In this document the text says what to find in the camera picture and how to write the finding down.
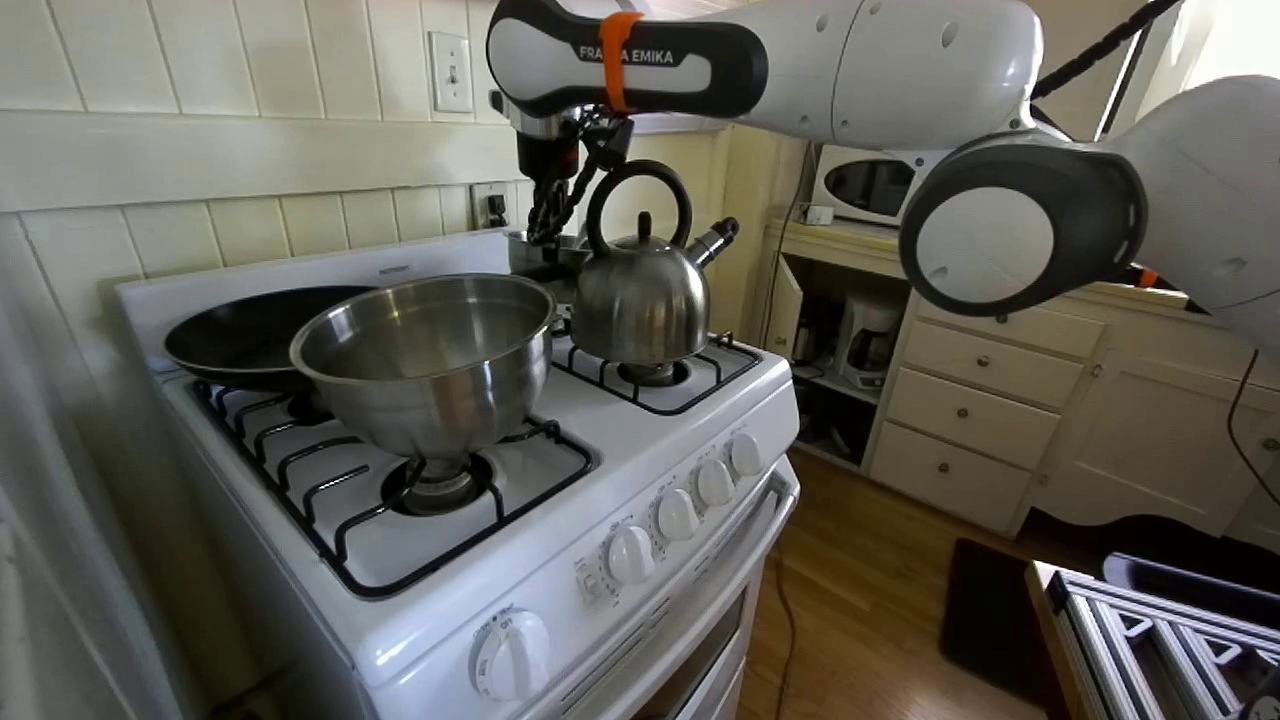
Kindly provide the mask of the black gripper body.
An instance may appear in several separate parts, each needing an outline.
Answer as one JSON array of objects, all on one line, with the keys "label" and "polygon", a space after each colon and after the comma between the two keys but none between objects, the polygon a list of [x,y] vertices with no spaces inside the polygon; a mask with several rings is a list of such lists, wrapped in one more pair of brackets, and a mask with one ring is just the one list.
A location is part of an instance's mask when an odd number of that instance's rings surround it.
[{"label": "black gripper body", "polygon": [[633,146],[633,120],[598,104],[513,117],[516,163],[530,179],[528,243],[560,254],[560,229],[598,167],[619,167]]}]

